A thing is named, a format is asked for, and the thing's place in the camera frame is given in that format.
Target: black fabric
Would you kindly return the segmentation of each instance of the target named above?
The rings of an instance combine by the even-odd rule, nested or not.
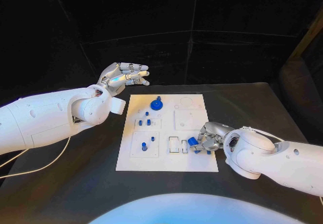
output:
[[[323,102],[302,58],[281,68],[280,86],[284,105],[312,144],[323,145]]]
[[[283,139],[306,142],[297,125],[267,83],[139,86],[130,94],[204,94],[209,121],[240,128],[253,126]],[[3,223],[87,223],[108,210],[143,197],[165,193],[204,193],[231,197],[270,208],[307,223],[322,223],[319,197],[283,187],[268,177],[240,176],[217,151],[218,173],[116,172],[127,106],[97,127],[72,136],[59,160],[38,173],[7,178],[0,188]],[[12,173],[44,166],[67,140],[31,150]]]

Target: black tabletop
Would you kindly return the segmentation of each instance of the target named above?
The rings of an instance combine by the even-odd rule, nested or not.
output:
[[[131,94],[202,94],[209,121],[251,126],[284,140],[306,142],[300,129],[267,83],[137,86]],[[87,223],[124,203],[166,193],[201,193],[251,202],[306,223],[323,223],[319,197],[283,187],[267,176],[250,180],[225,164],[217,151],[219,172],[116,171],[127,106],[123,115],[72,136],[58,161],[42,171],[10,177],[0,188],[3,223]],[[58,156],[67,140],[32,149],[10,173],[33,170]]]

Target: black table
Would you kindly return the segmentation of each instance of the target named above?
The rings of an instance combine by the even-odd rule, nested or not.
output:
[[[300,129],[267,83],[139,86],[130,94],[204,94],[209,121],[251,126],[286,140],[306,142]],[[319,197],[283,187],[267,176],[250,180],[225,164],[217,151],[218,173],[116,171],[127,106],[97,127],[72,136],[59,160],[45,170],[6,179],[0,188],[2,223],[87,223],[124,203],[166,193],[202,193],[231,197],[297,218],[323,223]],[[31,150],[12,173],[46,165],[67,140]]]

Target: white pegboard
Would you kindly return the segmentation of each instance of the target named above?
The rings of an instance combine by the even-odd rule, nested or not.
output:
[[[162,97],[163,108],[155,111],[150,103],[157,96]],[[116,170],[218,172],[214,152],[211,155],[205,151],[196,154],[188,150],[183,153],[182,149],[182,141],[198,137],[208,121],[202,95],[131,95]],[[170,152],[170,137],[179,138],[178,153]],[[142,150],[142,142],[147,144],[147,151]]]

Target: robotic arm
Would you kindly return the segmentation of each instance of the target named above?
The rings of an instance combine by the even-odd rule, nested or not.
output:
[[[0,154],[46,146],[101,124],[110,112],[123,114],[114,96],[126,85],[144,84],[146,65],[113,63],[87,88],[20,98],[0,108]]]
[[[244,127],[234,129],[217,122],[206,122],[198,141],[206,141],[191,149],[215,151],[224,148],[227,164],[250,179],[267,175],[280,185],[312,195],[323,196],[323,147],[284,141],[279,143]]]

